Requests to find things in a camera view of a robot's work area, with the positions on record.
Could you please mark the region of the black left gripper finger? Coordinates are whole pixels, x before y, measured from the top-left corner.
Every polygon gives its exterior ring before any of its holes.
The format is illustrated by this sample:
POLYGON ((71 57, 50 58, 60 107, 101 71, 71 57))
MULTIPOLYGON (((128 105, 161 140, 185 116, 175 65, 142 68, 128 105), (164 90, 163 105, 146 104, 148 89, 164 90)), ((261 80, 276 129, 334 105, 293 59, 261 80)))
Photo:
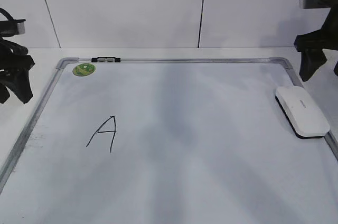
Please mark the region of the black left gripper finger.
POLYGON ((8 87, 10 90, 22 103, 28 103, 33 97, 29 72, 25 69, 16 70, 12 71, 8 77, 8 87))
POLYGON ((8 98, 10 97, 10 93, 8 92, 5 85, 0 84, 0 103, 4 104, 8 98))

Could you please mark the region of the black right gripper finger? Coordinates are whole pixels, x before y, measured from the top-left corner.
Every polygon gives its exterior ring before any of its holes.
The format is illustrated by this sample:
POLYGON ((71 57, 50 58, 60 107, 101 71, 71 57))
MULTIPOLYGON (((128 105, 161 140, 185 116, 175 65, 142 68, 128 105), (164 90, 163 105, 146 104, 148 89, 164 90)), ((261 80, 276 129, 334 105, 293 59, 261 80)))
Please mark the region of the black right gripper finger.
POLYGON ((334 67, 334 73, 335 73, 336 76, 338 76, 338 62, 334 67))
POLYGON ((327 58, 321 49, 305 49, 301 52, 301 68, 299 75, 305 82, 327 62, 327 58))

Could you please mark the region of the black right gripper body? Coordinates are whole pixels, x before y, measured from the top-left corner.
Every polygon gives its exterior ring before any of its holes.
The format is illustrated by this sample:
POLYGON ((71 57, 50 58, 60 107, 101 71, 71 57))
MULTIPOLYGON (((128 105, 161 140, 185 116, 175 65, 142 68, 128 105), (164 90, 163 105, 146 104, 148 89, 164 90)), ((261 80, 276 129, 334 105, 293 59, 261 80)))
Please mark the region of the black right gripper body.
POLYGON ((333 6, 319 30, 298 35, 294 41, 298 52, 308 49, 337 51, 337 6, 333 6))

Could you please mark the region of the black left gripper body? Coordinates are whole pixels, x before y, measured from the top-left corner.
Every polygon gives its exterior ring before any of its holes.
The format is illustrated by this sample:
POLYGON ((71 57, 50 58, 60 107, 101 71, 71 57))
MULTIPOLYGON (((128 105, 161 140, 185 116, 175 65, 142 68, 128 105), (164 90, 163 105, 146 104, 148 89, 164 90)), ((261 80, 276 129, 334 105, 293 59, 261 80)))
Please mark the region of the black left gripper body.
POLYGON ((25 46, 1 36, 1 86, 30 86, 29 71, 35 62, 25 46))

